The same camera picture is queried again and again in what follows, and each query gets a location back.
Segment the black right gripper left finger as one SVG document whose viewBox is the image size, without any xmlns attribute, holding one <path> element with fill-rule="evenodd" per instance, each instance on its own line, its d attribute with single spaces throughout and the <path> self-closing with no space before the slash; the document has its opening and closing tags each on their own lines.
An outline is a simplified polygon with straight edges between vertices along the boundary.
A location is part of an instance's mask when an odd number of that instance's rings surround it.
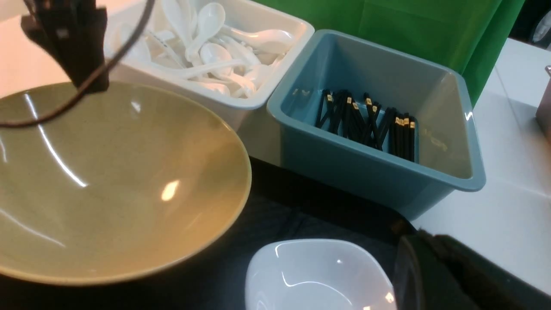
<svg viewBox="0 0 551 310">
<path fill-rule="evenodd" d="M 105 63 L 108 12 L 95 0 L 24 0 L 26 37 L 48 53 L 79 88 Z"/>
</svg>

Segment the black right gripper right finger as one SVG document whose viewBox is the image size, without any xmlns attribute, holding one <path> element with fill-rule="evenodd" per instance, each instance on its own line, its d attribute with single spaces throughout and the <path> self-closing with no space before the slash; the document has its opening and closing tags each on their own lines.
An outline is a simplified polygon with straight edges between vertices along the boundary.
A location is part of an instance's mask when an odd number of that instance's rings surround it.
<svg viewBox="0 0 551 310">
<path fill-rule="evenodd" d="M 549 294 L 448 235 L 405 235 L 394 265 L 399 310 L 548 310 Z"/>
</svg>

